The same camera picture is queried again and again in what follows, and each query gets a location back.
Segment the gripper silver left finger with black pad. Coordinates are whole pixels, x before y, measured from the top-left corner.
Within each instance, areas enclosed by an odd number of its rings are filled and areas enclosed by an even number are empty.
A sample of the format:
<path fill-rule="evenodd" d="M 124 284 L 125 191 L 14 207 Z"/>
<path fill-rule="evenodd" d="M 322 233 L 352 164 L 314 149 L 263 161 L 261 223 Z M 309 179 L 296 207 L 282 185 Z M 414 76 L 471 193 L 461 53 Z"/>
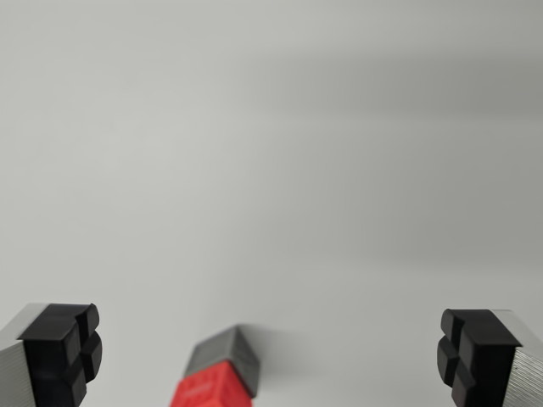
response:
<path fill-rule="evenodd" d="M 95 304 L 27 304 L 1 329 L 2 406 L 79 406 L 99 371 Z"/>

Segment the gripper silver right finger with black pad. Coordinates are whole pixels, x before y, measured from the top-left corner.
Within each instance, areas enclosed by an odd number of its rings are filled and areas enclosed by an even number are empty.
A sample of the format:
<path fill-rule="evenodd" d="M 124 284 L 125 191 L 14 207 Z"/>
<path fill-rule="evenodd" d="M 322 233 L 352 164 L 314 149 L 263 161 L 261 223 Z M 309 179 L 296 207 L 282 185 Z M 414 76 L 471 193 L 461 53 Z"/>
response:
<path fill-rule="evenodd" d="M 457 406 L 541 406 L 542 340 L 511 310 L 446 309 L 437 366 Z"/>

